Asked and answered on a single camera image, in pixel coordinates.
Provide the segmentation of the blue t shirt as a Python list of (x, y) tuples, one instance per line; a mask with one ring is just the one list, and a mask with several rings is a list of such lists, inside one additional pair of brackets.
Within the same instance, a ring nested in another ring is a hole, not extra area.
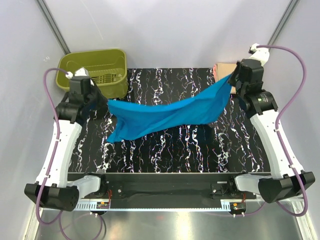
[(232, 90), (230, 75), (207, 87), (194, 97), (168, 105), (142, 105), (109, 100), (109, 112), (116, 117), (109, 143), (136, 140), (145, 135), (180, 125), (205, 125), (215, 122), (224, 111)]

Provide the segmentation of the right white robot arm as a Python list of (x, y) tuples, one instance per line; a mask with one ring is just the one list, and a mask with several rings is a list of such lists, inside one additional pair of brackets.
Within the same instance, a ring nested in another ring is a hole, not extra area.
[(264, 68), (259, 60), (243, 59), (236, 64), (229, 83), (235, 86), (241, 109), (258, 133), (270, 166), (270, 176), (244, 173), (227, 185), (228, 195), (244, 192), (260, 195), (267, 203), (296, 197), (308, 189), (315, 176), (306, 172), (293, 153), (280, 123), (273, 95), (262, 88)]

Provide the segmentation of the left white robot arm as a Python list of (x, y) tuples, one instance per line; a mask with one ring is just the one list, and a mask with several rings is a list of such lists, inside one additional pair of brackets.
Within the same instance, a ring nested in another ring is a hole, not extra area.
[(56, 107), (51, 143), (43, 167), (34, 183), (25, 185), (24, 194), (46, 209), (73, 211), (80, 199), (93, 194), (103, 198), (108, 193), (103, 174), (86, 173), (68, 181), (72, 152), (90, 111), (106, 101), (91, 78), (80, 73), (69, 80), (69, 92)]

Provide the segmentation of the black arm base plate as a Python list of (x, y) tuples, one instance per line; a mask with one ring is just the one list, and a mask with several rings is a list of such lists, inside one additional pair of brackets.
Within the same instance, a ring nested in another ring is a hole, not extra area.
[(132, 196), (196, 195), (218, 199), (255, 199), (254, 193), (232, 189), (237, 173), (104, 173), (112, 200)]

